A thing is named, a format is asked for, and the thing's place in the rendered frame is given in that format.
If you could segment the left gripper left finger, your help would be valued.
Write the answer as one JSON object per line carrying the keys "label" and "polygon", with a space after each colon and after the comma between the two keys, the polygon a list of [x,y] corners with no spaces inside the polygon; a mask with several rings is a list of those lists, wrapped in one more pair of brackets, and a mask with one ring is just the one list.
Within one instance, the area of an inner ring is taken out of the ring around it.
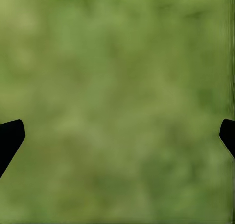
{"label": "left gripper left finger", "polygon": [[21,119],[0,124],[0,178],[25,139]]}

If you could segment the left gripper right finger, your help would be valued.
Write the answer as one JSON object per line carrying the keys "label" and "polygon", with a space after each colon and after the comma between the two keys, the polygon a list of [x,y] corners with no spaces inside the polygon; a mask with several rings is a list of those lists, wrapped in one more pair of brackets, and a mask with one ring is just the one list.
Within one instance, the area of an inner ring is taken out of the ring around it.
{"label": "left gripper right finger", "polygon": [[219,136],[235,159],[235,121],[224,119]]}

